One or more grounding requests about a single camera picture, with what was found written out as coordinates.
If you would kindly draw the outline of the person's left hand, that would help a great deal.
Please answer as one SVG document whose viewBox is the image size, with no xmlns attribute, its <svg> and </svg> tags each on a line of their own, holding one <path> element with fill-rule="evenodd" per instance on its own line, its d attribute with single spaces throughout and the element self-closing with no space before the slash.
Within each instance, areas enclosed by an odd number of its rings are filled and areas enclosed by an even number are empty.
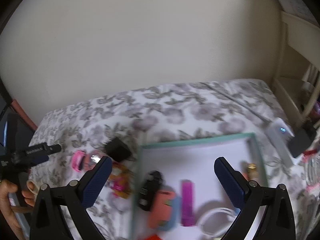
<svg viewBox="0 0 320 240">
<path fill-rule="evenodd" d="M 25 239 L 22 227 L 16 218 L 15 211 L 18 213 L 31 213 L 35 205 L 35 195 L 29 190 L 22 190 L 22 196 L 27 206 L 13 207 L 10 204 L 8 194 L 16 193 L 17 190 L 18 187 L 14 183 L 8 180 L 1 181 L 1 212 L 16 237 L 18 239 Z"/>
</svg>

